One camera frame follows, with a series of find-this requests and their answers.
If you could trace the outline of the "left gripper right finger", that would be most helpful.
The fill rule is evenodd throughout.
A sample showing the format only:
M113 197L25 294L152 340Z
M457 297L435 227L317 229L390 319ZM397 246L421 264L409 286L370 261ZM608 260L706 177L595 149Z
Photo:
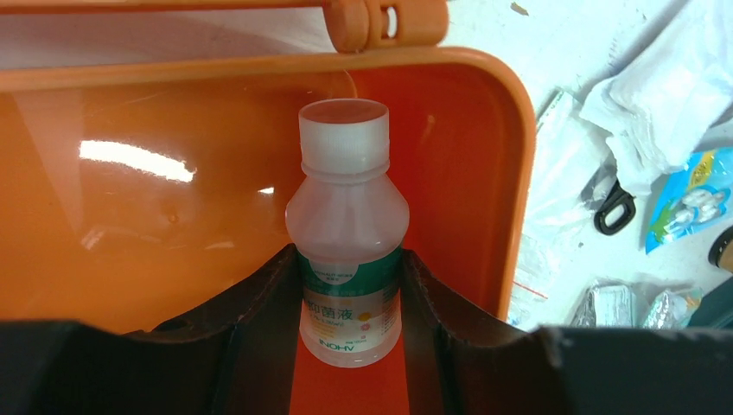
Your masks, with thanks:
M729 414L732 334L542 327L526 333L435 278L399 268L413 414Z

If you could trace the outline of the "white bottle green label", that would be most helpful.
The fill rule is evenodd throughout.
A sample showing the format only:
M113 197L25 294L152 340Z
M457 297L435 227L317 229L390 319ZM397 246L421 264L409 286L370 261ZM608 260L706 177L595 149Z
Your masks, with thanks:
M389 178L388 108L326 99L298 115L303 183L285 209L303 281L300 334L333 367L383 359L401 332L406 199Z

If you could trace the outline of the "zip bag of wipes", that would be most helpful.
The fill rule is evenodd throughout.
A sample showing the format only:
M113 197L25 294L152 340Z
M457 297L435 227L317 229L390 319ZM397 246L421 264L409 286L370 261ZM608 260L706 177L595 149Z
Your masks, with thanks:
M601 283L586 289L570 321L580 328L632 328L637 325L638 300L626 284Z

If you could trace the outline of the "orange plastic medicine box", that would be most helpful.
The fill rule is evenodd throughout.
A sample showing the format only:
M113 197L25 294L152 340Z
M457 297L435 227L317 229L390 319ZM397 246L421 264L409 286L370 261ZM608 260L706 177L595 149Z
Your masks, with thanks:
M1 74L1 326L151 331L287 245L303 179L297 114L319 99L391 111L406 251L505 322L532 168L532 104L499 59L443 48L444 1L318 1L329 54ZM413 414L404 336L339 369L298 333L288 413Z

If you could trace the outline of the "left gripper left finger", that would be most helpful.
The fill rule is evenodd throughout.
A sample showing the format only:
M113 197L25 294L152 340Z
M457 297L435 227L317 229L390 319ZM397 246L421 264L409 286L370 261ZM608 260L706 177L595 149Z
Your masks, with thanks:
M151 331L72 320L1 326L4 414L286 414L303 298L287 245Z

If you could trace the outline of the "brown bottle orange cap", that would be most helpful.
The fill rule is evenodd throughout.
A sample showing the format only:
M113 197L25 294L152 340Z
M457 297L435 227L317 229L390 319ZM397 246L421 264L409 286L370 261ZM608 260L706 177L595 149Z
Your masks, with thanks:
M733 227L728 227L716 238L708 254L712 265L729 272L733 271L732 237Z

